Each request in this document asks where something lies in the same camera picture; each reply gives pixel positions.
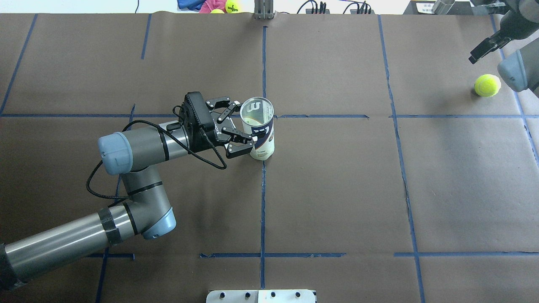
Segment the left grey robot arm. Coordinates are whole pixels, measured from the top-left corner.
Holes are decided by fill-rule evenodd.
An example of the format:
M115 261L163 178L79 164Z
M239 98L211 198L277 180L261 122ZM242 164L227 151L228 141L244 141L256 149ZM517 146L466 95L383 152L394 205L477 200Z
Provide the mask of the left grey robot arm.
M156 165L191 155L219 170L226 158L249 154L268 130L239 130L231 115L241 103L229 97L205 100L190 92L165 123L133 120L121 132L98 140L101 161L86 181L87 191L110 200L98 212L10 244L1 244L1 290L73 263L97 250L142 235L157 239L176 227L173 206Z

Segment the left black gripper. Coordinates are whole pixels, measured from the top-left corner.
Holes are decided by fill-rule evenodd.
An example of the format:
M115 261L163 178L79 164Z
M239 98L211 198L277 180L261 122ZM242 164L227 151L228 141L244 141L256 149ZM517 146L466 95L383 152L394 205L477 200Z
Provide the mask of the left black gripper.
M198 153L211 149L211 146L224 146L227 159L249 154L258 136L233 128L231 119L227 119L240 111L241 103L230 97L210 98L205 103L208 110L181 110L181 124L187 134L188 148Z

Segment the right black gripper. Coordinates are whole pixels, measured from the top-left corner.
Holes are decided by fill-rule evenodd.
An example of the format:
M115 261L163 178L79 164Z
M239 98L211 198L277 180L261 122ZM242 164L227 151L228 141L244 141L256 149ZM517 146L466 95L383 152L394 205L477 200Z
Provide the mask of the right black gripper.
M539 28L539 12L523 10L509 11L500 21L500 33L485 38L470 52L471 64L477 63L487 54L503 48L512 40L523 40L531 36Z

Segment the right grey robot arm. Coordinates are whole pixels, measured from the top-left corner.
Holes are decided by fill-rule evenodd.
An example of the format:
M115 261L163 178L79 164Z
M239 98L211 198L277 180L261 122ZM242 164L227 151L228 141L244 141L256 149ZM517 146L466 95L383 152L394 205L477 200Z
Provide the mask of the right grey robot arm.
M537 0L472 0L475 8L487 15L501 8L500 29L485 38L471 52L468 60L475 64L487 54L503 48L514 40L524 40L538 31L539 4ZM517 49L497 65L502 80L514 92L529 90L538 96L539 46L538 39Z

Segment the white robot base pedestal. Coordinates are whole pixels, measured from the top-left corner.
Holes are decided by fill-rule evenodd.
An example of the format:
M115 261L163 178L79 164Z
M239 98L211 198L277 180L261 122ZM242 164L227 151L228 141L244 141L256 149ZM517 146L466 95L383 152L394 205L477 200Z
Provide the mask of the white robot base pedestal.
M317 303L316 291L309 289L214 290L206 303Z

